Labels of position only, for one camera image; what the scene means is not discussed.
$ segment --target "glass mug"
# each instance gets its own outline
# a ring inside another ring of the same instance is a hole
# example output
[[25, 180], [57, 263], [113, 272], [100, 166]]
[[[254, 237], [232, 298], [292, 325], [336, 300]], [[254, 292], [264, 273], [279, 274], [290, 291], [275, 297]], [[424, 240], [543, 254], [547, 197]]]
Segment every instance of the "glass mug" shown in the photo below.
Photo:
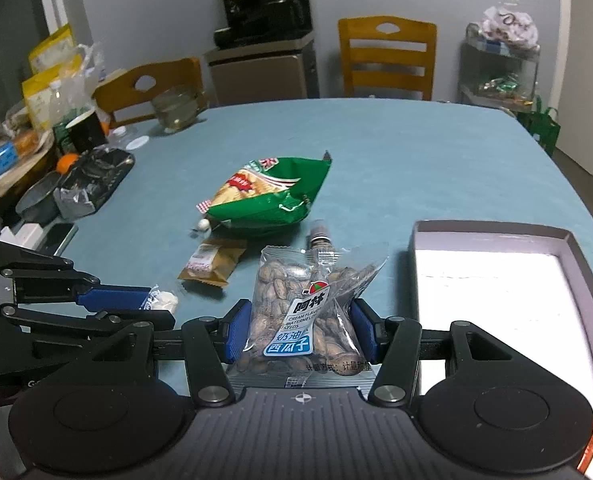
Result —
[[208, 109], [208, 98], [203, 90], [191, 85], [179, 85], [152, 99], [154, 114], [168, 132], [178, 132], [196, 121]]

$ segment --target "blue tablecloth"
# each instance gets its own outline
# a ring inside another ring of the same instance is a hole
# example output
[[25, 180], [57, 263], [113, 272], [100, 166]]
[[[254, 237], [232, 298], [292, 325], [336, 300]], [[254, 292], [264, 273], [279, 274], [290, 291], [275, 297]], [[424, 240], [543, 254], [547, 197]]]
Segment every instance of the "blue tablecloth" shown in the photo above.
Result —
[[[405, 251], [421, 219], [547, 224], [572, 231], [593, 270], [593, 219], [554, 163], [512, 118], [497, 110], [433, 102], [343, 99], [214, 108], [173, 136], [152, 137], [96, 214], [78, 221], [64, 256], [103, 283], [160, 285], [179, 298], [177, 326], [223, 316], [254, 288], [259, 248], [243, 257], [224, 290], [177, 280], [199, 240], [195, 205], [248, 160], [318, 158], [333, 165], [309, 218], [292, 234], [305, 246], [309, 220], [326, 219], [334, 244], [388, 241], [390, 259], [364, 298], [381, 316], [406, 297]], [[143, 133], [156, 130], [149, 121]], [[52, 312], [84, 316], [81, 307]], [[161, 378], [187, 392], [182, 367]]]

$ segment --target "wooden chair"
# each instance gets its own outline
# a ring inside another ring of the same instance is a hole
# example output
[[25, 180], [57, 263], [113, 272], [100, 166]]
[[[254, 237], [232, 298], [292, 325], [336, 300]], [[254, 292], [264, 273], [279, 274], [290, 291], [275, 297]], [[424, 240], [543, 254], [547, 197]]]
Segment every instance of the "wooden chair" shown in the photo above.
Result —
[[[398, 30], [381, 32], [379, 25], [392, 23]], [[425, 43], [425, 51], [402, 50], [399, 48], [356, 47], [350, 40], [389, 40]], [[354, 94], [355, 86], [379, 88], [400, 88], [419, 91], [423, 99], [432, 99], [434, 62], [437, 50], [437, 26], [434, 23], [414, 22], [395, 16], [366, 16], [365, 18], [344, 18], [339, 20], [339, 41], [341, 43], [341, 65], [343, 87], [346, 97]], [[423, 67], [423, 75], [375, 70], [354, 70], [356, 63], [382, 63]]]
[[[134, 87], [143, 76], [150, 76], [155, 80], [154, 85], [145, 91]], [[94, 98], [99, 107], [112, 117], [110, 128], [115, 128], [154, 117], [154, 114], [149, 114], [117, 121], [114, 114], [118, 110], [150, 102], [158, 94], [182, 84], [192, 85], [197, 91], [203, 90], [201, 65], [197, 58], [188, 57], [177, 61], [137, 66], [101, 84], [94, 92]]]

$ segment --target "orange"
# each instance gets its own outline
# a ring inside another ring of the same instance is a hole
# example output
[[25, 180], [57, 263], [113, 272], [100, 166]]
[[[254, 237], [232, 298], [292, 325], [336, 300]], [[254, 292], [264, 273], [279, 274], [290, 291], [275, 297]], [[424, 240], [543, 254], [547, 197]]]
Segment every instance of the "orange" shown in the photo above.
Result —
[[56, 164], [56, 170], [60, 174], [67, 173], [67, 171], [70, 169], [70, 166], [74, 164], [77, 158], [79, 158], [79, 156], [76, 153], [65, 153], [65, 155], [58, 160]]

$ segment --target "green snack bag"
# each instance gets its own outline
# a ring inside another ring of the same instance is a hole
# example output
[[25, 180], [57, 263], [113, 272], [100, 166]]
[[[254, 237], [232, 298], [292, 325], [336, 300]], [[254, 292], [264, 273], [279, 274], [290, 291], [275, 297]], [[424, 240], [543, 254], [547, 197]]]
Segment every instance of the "green snack bag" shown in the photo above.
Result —
[[265, 234], [301, 222], [330, 170], [332, 159], [280, 157], [248, 162], [212, 200], [196, 207], [210, 223], [248, 234]]

